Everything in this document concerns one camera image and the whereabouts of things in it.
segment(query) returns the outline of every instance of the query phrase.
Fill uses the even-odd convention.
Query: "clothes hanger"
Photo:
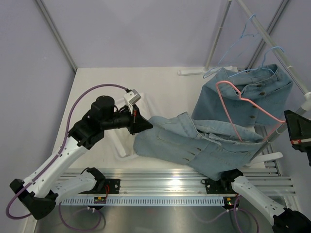
[[[233,129],[234,129],[234,131],[235,131],[235,133],[237,134],[237,136],[238,136],[238,138],[239,138],[239,140],[240,140],[241,142],[243,142],[243,140],[242,140],[240,134],[238,133],[238,131],[237,131],[235,125],[233,124],[233,122],[232,122],[232,120],[231,120],[231,117],[230,117],[230,115],[229,115],[229,112],[228,112],[228,110],[227,110],[227,108],[226,108],[226,106],[225,106],[224,99],[223,99],[222,94],[221,94],[221,92],[220,92],[220,90],[219,90],[218,85],[221,84],[221,83],[226,83],[226,84],[229,84],[230,86],[232,86],[233,89],[238,93],[238,96],[239,96],[239,99],[240,99],[240,100],[247,101],[247,102],[251,103],[252,105],[256,106],[259,110],[261,110],[262,112],[264,112],[265,114],[267,114],[268,116],[270,116],[271,118],[273,118],[274,120],[276,120],[277,122],[282,123],[282,124],[285,123],[284,120],[280,120],[280,119],[276,118],[275,116],[273,116],[272,114],[268,113],[266,110],[264,110],[263,108],[261,108],[259,105],[257,105],[257,104],[255,104],[254,102],[252,102],[250,99],[243,98],[243,97],[242,97],[241,91],[240,91],[232,82],[229,82],[229,81],[219,81],[219,82],[216,83],[216,90],[217,90],[218,96],[219,96],[220,101],[221,101],[221,103],[222,103],[222,105],[223,105],[223,108],[224,108],[224,110],[225,110],[225,113],[226,113],[226,115],[227,115],[227,117],[228,117],[228,119],[229,119],[229,121],[230,121],[230,123],[231,123],[231,125],[232,125],[232,127],[233,127]]]
[[[241,74],[241,73],[243,73],[243,72],[252,71],[252,70],[257,70],[257,69],[260,69],[260,68],[261,68],[261,69],[269,70],[269,71],[271,71],[271,72],[275,75],[276,73],[275,73],[274,71],[272,71],[271,69],[263,68],[263,64],[264,64],[264,62],[266,61],[267,53],[270,52],[271,50],[274,50],[274,49],[281,49],[281,50],[284,52],[284,49],[283,49],[281,46],[274,46],[274,47],[272,47],[272,48],[270,48],[270,49],[268,49],[268,50],[266,51],[266,53],[264,54],[264,57],[263,57],[263,61],[262,61],[261,65],[260,65],[258,68],[256,68],[256,69],[246,69],[246,70],[242,70],[242,71],[240,71],[240,72],[238,72],[238,73],[235,73],[235,74],[229,76],[228,78],[231,78],[231,77],[236,76],[236,75],[238,75],[238,74]]]
[[[210,75],[212,75],[212,74],[214,74],[215,72],[218,72],[218,70],[217,71],[215,71],[215,72],[212,72],[213,70],[215,70],[215,69],[217,69],[217,68],[219,68],[219,64],[221,63],[221,61],[227,56],[227,54],[230,52],[230,50],[233,48],[233,47],[235,47],[236,45],[237,45],[237,43],[241,40],[241,39],[243,39],[244,37],[247,37],[247,36],[252,36],[252,37],[255,37],[255,36],[257,36],[259,33],[256,33],[256,34],[246,34],[246,35],[244,35],[244,33],[245,33],[245,31],[246,31],[246,27],[247,27],[247,24],[250,22],[250,20],[254,17],[254,16],[256,16],[256,14],[253,14],[248,20],[247,20],[247,22],[245,23],[245,25],[244,25],[244,29],[243,29],[243,31],[242,31],[242,34],[241,34],[241,36],[240,36],[240,38],[236,41],[236,42],[234,42],[230,47],[229,47],[229,49],[225,52],[225,54],[223,55],[223,57],[220,59],[220,61],[217,63],[217,66],[216,67],[214,67],[214,68],[212,68],[212,69],[210,69],[210,70],[208,70],[204,75],[203,75],[203,78],[205,79],[205,78],[207,78],[208,76],[210,76]]]

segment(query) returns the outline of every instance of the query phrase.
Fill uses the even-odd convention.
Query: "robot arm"
[[[274,233],[310,233],[311,221],[302,213],[292,211],[260,192],[243,173],[235,169],[221,175],[221,183],[242,195],[270,222]]]
[[[57,183],[57,180],[74,161],[104,138],[105,130],[126,127],[129,133],[135,134],[153,127],[140,115],[135,105],[140,99],[135,90],[128,91],[124,99],[126,105],[114,112],[112,97],[98,97],[91,109],[69,131],[61,154],[54,152],[33,174],[24,180],[15,179],[11,182],[10,187],[16,194],[24,189],[18,198],[35,219],[45,217],[68,197],[89,190],[99,192],[104,188],[105,176],[95,168],[89,168],[81,175],[61,183]]]

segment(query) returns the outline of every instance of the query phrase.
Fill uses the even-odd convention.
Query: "metal frame pole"
[[[248,17],[251,17],[253,13],[248,9],[248,7],[245,5],[243,0],[237,0],[240,7],[245,11]],[[254,27],[257,29],[257,31],[260,33],[264,41],[267,43],[270,47],[275,47],[277,44],[275,41],[271,38],[271,36],[268,35],[264,27],[261,25],[261,23],[256,19],[256,17],[252,17],[251,19]],[[282,66],[288,71],[289,75],[291,76],[292,80],[297,84],[299,89],[302,91],[302,93],[305,95],[309,93],[309,90],[307,86],[304,84],[304,82],[299,77],[298,73],[296,72],[295,68],[292,66],[292,64],[289,62],[283,51],[279,48],[276,48],[273,50],[273,53],[277,57],[277,59],[281,62]]]
[[[288,6],[288,3],[291,0],[282,0],[282,2],[280,3],[280,5],[278,6],[278,9],[276,10],[276,13],[274,14],[269,26],[267,27],[267,33],[270,35],[272,33],[272,31],[275,29],[276,24],[278,23],[280,17],[282,16],[282,14],[285,12],[286,7]],[[259,55],[261,54],[263,47],[265,45],[265,42],[263,39],[261,39],[260,43],[258,44],[250,62],[248,63],[248,65],[246,66],[245,69],[252,69],[255,62],[257,61]]]
[[[247,16],[251,17],[253,13],[247,8],[247,6],[244,4],[243,0],[237,0],[239,3],[240,7],[245,11]],[[260,33],[262,36],[263,40],[267,43],[268,46],[270,47],[275,47],[277,44],[274,42],[274,40],[268,35],[268,33],[265,31],[264,27],[261,25],[261,23],[256,19],[256,17],[252,17],[252,23],[254,27],[257,29],[257,31]],[[282,66],[288,71],[289,75],[291,76],[292,80],[297,84],[299,89],[302,91],[302,93],[305,95],[307,98],[306,94],[309,94],[309,90],[307,86],[304,84],[304,82],[300,79],[298,73],[296,72],[295,68],[291,65],[291,63],[288,61],[287,57],[283,53],[283,51],[279,48],[276,48],[273,50],[273,53],[277,57],[277,59],[281,62]],[[299,115],[305,114],[307,111],[304,110],[302,107],[300,107],[296,113]],[[256,152],[254,155],[257,156],[260,154],[268,145],[269,143],[272,143],[274,140],[276,140],[280,134],[282,134],[285,130],[287,129],[286,124],[282,124],[277,130],[275,130],[263,143],[261,148]]]
[[[34,3],[37,5],[39,11],[42,13],[42,16],[44,17],[48,27],[50,28],[56,42],[58,43],[60,49],[62,50],[64,56],[66,57],[66,59],[67,59],[69,65],[71,66],[73,72],[76,73],[78,67],[75,64],[72,56],[70,55],[62,37],[60,36],[60,33],[58,32],[47,7],[45,6],[45,4],[43,3],[42,0],[34,0]]]
[[[220,37],[220,33],[222,32],[223,25],[224,25],[224,23],[225,23],[225,18],[227,17],[227,14],[228,14],[228,11],[229,11],[229,8],[230,8],[231,3],[232,3],[232,0],[228,0],[228,1],[227,1],[227,4],[226,4],[226,6],[225,6],[225,10],[224,10],[224,13],[223,13],[222,21],[221,21],[220,26],[219,26],[219,28],[218,28],[218,31],[217,31],[217,33],[216,33],[215,41],[214,41],[214,43],[213,43],[213,45],[212,45],[212,48],[211,48],[211,50],[210,50],[210,52],[209,52],[208,59],[207,59],[207,61],[206,61],[205,67],[204,67],[204,69],[205,69],[206,71],[207,71],[208,68],[209,68],[209,64],[210,64],[210,62],[211,62],[211,60],[212,60],[212,58],[213,58],[214,52],[215,52],[215,50],[216,50],[216,46],[217,46],[217,43],[218,43],[218,40],[219,40],[219,37]]]

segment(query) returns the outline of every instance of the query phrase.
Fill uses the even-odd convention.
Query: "gray panel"
[[[291,1],[286,13],[272,33],[272,38],[284,48],[285,55],[292,62],[308,88],[311,88],[309,70],[311,60],[310,9],[311,1]],[[265,51],[258,59],[257,65],[263,60]],[[267,54],[266,63],[278,64],[272,52]],[[286,109],[295,111],[304,101],[301,91],[294,85],[287,99]],[[306,113],[305,117],[310,118],[311,113]],[[276,140],[273,146],[275,151],[283,153],[283,158],[279,159],[281,174],[291,176],[301,211],[308,218],[311,218],[311,200],[309,198],[311,192],[311,167],[309,167],[307,155],[292,148],[287,131]]]
[[[260,232],[272,233],[270,223],[249,202],[242,199],[241,208],[251,211],[257,218]],[[62,213],[67,223],[79,229],[91,228],[97,223],[97,215],[81,212],[76,206],[63,206]],[[223,212],[222,207],[105,207],[101,210],[106,219],[94,232],[105,233],[237,233],[233,213],[225,214],[217,221],[205,224],[198,220],[211,220]],[[243,232],[256,232],[256,225],[249,216],[238,213]],[[38,221],[35,233],[73,233],[60,221],[55,209],[49,216]]]
[[[205,64],[217,18],[226,1],[44,2],[78,67],[169,67]],[[246,3],[267,27],[280,0],[247,0]],[[214,64],[240,37],[246,20],[233,1]],[[245,42],[237,50],[241,51],[244,45]],[[241,56],[237,64],[246,65],[254,49]]]
[[[74,73],[32,0],[0,1],[1,232],[24,223],[5,216],[9,183],[30,175],[52,152]],[[16,201],[11,213],[22,216]]]

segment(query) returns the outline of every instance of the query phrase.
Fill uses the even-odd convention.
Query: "light blue denim shirt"
[[[272,64],[249,73],[244,72],[230,77],[233,74],[236,72],[222,68],[202,87],[192,114],[193,119],[229,122],[216,91],[215,84],[218,81],[232,82],[241,91],[243,98],[252,100],[276,118],[283,116],[284,104],[293,86],[293,81],[282,69]],[[222,83],[218,87],[234,124],[253,126],[277,123],[251,103],[239,100],[237,93],[230,85]]]
[[[236,126],[240,142],[230,123],[192,120],[188,113],[172,119],[153,116],[149,122],[154,127],[135,138],[136,154],[189,165],[213,180],[248,163],[262,145],[263,138],[244,127]]]

